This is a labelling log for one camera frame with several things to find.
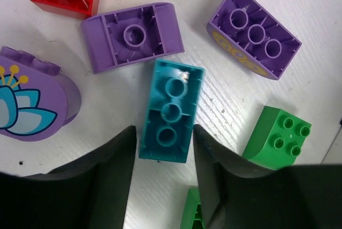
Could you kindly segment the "teal 2x4 lego brick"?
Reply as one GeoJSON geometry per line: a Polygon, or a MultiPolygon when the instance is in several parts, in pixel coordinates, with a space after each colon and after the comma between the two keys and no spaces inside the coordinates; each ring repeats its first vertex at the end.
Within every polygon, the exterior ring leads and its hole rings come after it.
{"type": "Polygon", "coordinates": [[[164,59],[155,61],[140,158],[186,162],[204,71],[164,59]]]}

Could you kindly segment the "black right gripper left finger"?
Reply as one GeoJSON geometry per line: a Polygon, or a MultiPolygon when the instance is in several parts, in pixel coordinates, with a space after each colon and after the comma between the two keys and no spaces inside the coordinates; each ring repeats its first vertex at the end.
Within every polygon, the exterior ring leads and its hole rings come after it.
{"type": "Polygon", "coordinates": [[[1,228],[122,228],[136,144],[131,125],[48,173],[1,173],[1,228]]]}

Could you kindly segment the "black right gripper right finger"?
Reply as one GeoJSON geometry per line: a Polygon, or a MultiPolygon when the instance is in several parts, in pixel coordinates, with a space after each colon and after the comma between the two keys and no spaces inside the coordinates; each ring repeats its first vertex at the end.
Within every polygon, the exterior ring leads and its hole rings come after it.
{"type": "Polygon", "coordinates": [[[270,170],[193,128],[206,228],[341,228],[341,165],[270,170]]]}

